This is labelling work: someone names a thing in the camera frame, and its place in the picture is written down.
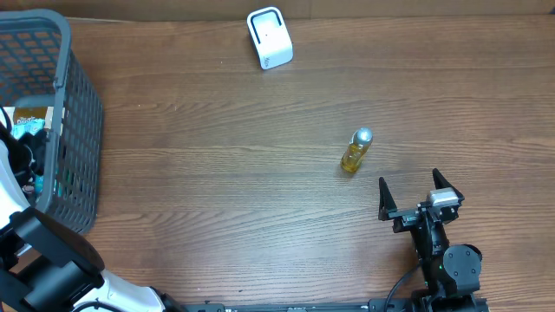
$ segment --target gray basket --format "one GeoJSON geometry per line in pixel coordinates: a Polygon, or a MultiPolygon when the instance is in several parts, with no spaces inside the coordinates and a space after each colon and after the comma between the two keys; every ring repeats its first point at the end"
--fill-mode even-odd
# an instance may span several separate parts
{"type": "Polygon", "coordinates": [[[96,219],[103,109],[71,51],[63,16],[0,12],[0,105],[53,107],[36,209],[73,231],[89,231],[96,219]]]}

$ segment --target wall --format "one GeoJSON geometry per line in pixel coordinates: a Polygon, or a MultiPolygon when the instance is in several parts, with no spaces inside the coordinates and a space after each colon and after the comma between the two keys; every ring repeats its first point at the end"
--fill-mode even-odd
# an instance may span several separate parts
{"type": "Polygon", "coordinates": [[[0,10],[133,21],[243,19],[276,5],[287,18],[546,14],[555,0],[0,0],[0,10]]]}

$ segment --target silver bottle cap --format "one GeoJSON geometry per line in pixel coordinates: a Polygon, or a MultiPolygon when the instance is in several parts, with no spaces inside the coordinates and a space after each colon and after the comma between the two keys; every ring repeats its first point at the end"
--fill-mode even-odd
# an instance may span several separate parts
{"type": "Polygon", "coordinates": [[[374,136],[372,135],[372,130],[366,127],[362,127],[353,134],[353,137],[351,138],[350,143],[351,144],[355,143],[357,145],[362,145],[362,146],[368,146],[372,144],[373,139],[374,139],[374,136]]]}

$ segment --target yellow liquid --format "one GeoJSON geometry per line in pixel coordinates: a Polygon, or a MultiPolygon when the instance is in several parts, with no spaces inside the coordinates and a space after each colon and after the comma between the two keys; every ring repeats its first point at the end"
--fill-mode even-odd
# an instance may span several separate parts
{"type": "Polygon", "coordinates": [[[350,144],[341,158],[341,167],[347,172],[355,173],[361,166],[364,154],[368,151],[369,147],[370,145],[350,144]]]}

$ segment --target wooden tabletop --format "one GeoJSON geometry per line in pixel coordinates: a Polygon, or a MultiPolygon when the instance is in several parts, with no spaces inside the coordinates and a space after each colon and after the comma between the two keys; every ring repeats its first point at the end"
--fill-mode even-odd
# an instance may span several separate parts
{"type": "MultiPolygon", "coordinates": [[[[75,24],[104,102],[98,221],[120,276],[181,302],[384,297],[416,262],[377,220],[437,167],[466,196],[446,226],[484,254],[492,311],[553,311],[555,18],[290,21],[262,71],[245,22],[75,24]],[[338,164],[358,127],[360,171],[338,164]]],[[[423,287],[419,274],[399,291],[423,287]]]]}

